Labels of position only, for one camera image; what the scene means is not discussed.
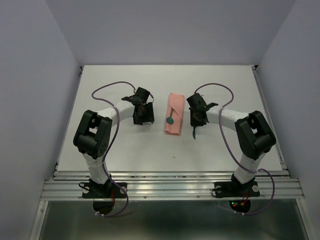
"black mounting base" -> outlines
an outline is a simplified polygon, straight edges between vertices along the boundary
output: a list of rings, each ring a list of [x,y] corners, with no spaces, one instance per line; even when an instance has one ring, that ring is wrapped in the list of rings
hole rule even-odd
[[[89,189],[86,191],[85,189],[82,191],[82,198],[83,199],[110,199],[112,191],[114,190],[114,198],[115,199],[125,199],[126,195],[120,192],[120,189],[114,185],[109,179],[105,184],[98,184],[91,179],[89,182],[82,182],[83,187]],[[127,189],[126,182],[117,182],[117,184]]]
[[[238,184],[234,181],[217,181],[214,183],[212,196],[215,198],[239,198],[249,193],[251,197],[259,197],[259,187],[256,181],[251,181],[245,187],[239,188]]]

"white table surface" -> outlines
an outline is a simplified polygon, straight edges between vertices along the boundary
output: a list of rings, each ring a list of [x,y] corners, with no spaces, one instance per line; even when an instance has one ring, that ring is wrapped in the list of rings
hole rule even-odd
[[[136,88],[142,87],[154,95],[155,123],[134,125],[133,119],[120,122],[118,136],[110,150],[106,164],[110,171],[234,171],[237,165],[230,157],[217,124],[196,128],[196,140],[190,126],[189,105],[185,101],[180,136],[165,134],[165,119],[170,93],[184,95],[185,99],[195,89],[206,83],[221,83],[234,92],[234,101],[227,108],[265,114],[251,66],[235,65],[86,65],[75,98],[71,118],[61,150],[58,171],[87,171],[87,164],[73,138],[86,110],[99,111],[109,106],[91,98],[91,93],[108,83],[128,81]],[[223,105],[230,99],[227,90],[207,86],[199,90],[208,103]],[[116,104],[121,98],[133,95],[132,88],[118,84],[105,88],[96,96]],[[112,128],[112,139],[115,127]],[[235,156],[242,152],[237,134],[224,128],[226,138]],[[261,168],[281,171],[276,147],[261,161]]]

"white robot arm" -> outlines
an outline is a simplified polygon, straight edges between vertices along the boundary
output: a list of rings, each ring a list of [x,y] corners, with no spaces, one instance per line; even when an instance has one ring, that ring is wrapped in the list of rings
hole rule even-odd
[[[120,122],[124,119],[131,118],[134,115],[135,106],[128,101],[120,101],[115,107],[119,111],[119,120]],[[117,112],[114,107],[109,107],[104,110],[100,110],[97,112],[97,116],[101,118],[108,118],[111,122],[111,127],[117,124]],[[107,145],[102,144],[100,151],[105,153]],[[103,169],[103,158],[104,155],[98,156],[94,159],[92,156],[88,155],[88,153],[82,154],[90,172],[90,179],[96,182],[97,184],[105,184],[108,180],[107,175]]]
[[[133,117],[135,125],[153,123],[153,103],[147,103],[149,96],[149,91],[138,87],[134,95],[122,98],[114,106],[119,112],[119,121]],[[118,122],[114,107],[98,112],[85,111],[73,139],[73,144],[86,160],[92,184],[104,185],[108,180],[103,169],[103,158],[109,146],[111,128]]]
[[[215,105],[214,107],[210,108],[206,112],[206,116],[208,119],[208,122],[211,124],[219,124],[219,112],[220,112],[220,107]],[[222,126],[231,129],[233,131],[236,130],[236,122],[238,120],[242,120],[245,118],[248,118],[249,114],[245,112],[238,112],[238,111],[233,111],[229,109],[223,109],[221,113],[221,119],[222,119]],[[264,158],[266,154],[263,153],[259,156],[258,159],[252,159],[247,157],[244,153],[242,153],[241,159],[240,159],[240,164],[244,166],[245,168],[251,170],[252,172],[256,172],[258,169],[258,166],[261,162],[261,160]],[[245,184],[252,180],[255,177],[255,173],[252,173],[249,171],[244,170],[241,167],[237,167],[237,169],[234,172],[234,177],[241,183]]]
[[[206,104],[199,93],[187,98],[187,102],[190,106],[190,124],[193,127],[194,138],[196,138],[196,127],[213,123],[235,131],[239,140],[242,157],[238,168],[232,175],[231,182],[215,183],[215,186],[222,186],[221,190],[216,192],[216,197],[240,197],[244,193],[251,192],[252,187],[257,185],[254,180],[261,160],[276,144],[276,137],[263,114],[259,111],[252,113],[229,109],[221,111],[216,103]],[[259,195],[259,192],[250,194],[252,197],[258,197]]]

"purple cable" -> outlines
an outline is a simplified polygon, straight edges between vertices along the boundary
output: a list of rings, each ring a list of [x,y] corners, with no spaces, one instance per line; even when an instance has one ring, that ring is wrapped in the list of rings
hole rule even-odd
[[[123,207],[122,209],[120,209],[118,212],[114,213],[114,214],[104,215],[104,214],[100,214],[99,212],[95,211],[95,214],[97,214],[97,215],[99,215],[99,216],[101,216],[101,217],[104,217],[104,218],[114,217],[114,216],[122,213],[122,212],[126,209],[126,207],[128,206],[128,203],[129,203],[129,196],[128,196],[128,194],[127,194],[127,191],[124,190],[119,184],[117,184],[117,183],[112,179],[112,177],[111,177],[111,176],[109,175],[109,173],[108,173],[107,166],[104,164],[105,161],[106,161],[106,156],[107,156],[107,154],[108,154],[111,146],[114,144],[114,141],[115,141],[115,139],[116,139],[116,137],[117,137],[117,134],[118,134],[118,131],[119,131],[120,113],[119,113],[119,110],[115,107],[115,105],[114,105],[112,102],[110,102],[110,101],[108,101],[108,100],[106,100],[106,99],[104,99],[104,98],[99,98],[99,97],[95,97],[95,96],[94,96],[95,93],[98,92],[99,90],[104,89],[104,88],[109,87],[109,86],[114,85],[114,84],[129,84],[131,87],[133,87],[134,90],[136,90],[135,86],[133,86],[131,83],[129,83],[129,82],[127,82],[127,81],[116,81],[116,82],[113,82],[113,83],[104,85],[104,86],[102,86],[102,87],[99,87],[98,89],[94,90],[93,93],[91,94],[91,97],[92,97],[93,99],[95,99],[95,100],[100,100],[100,101],[103,101],[103,102],[105,102],[105,103],[107,103],[107,104],[110,104],[110,105],[114,108],[114,110],[115,110],[115,112],[116,112],[116,129],[115,129],[114,136],[113,136],[113,138],[112,138],[112,140],[111,140],[111,143],[109,144],[109,147],[107,148],[107,150],[106,150],[106,152],[105,152],[105,154],[104,154],[104,156],[103,156],[103,158],[102,158],[102,168],[103,168],[103,171],[104,171],[105,175],[108,177],[108,179],[110,179],[110,181],[111,181],[114,185],[116,185],[117,188],[119,188],[122,192],[124,192],[125,197],[126,197],[126,202],[125,202],[124,207]]]
[[[197,91],[205,86],[208,86],[208,85],[216,85],[216,86],[220,86],[220,87],[223,87],[225,89],[227,89],[230,93],[231,93],[231,100],[228,101],[226,104],[224,104],[221,108],[220,108],[220,111],[219,111],[219,128],[220,128],[220,132],[221,132],[221,135],[222,135],[222,138],[223,138],[223,141],[224,141],[224,144],[226,146],[226,149],[228,150],[229,154],[231,155],[232,159],[235,161],[235,163],[240,167],[242,168],[243,170],[249,172],[249,173],[252,173],[252,174],[256,174],[257,172],[261,172],[261,171],[264,171],[266,172],[269,177],[271,178],[271,181],[272,181],[272,195],[271,195],[271,198],[270,198],[270,201],[267,203],[267,205],[258,210],[258,211],[255,211],[255,212],[251,212],[251,213],[244,213],[244,215],[255,215],[255,214],[258,214],[258,213],[261,213],[262,211],[264,211],[266,208],[268,208],[270,206],[270,204],[272,203],[273,199],[274,199],[274,196],[275,196],[275,190],[276,190],[276,185],[275,185],[275,181],[274,181],[274,178],[272,177],[272,175],[270,174],[270,172],[268,172],[266,169],[264,168],[260,168],[258,169],[257,171],[252,171],[244,166],[241,165],[241,163],[236,159],[235,155],[233,154],[233,152],[231,151],[231,148],[227,142],[227,139],[226,139],[226,136],[225,136],[225,133],[224,133],[224,130],[223,130],[223,126],[222,126],[222,111],[224,109],[224,107],[228,106],[230,103],[232,103],[232,101],[234,100],[235,98],[235,95],[234,93],[232,92],[232,90],[223,85],[223,84],[220,84],[220,83],[214,83],[214,82],[211,82],[211,83],[207,83],[207,84],[204,84],[200,87],[198,87],[194,93],[197,93]]]

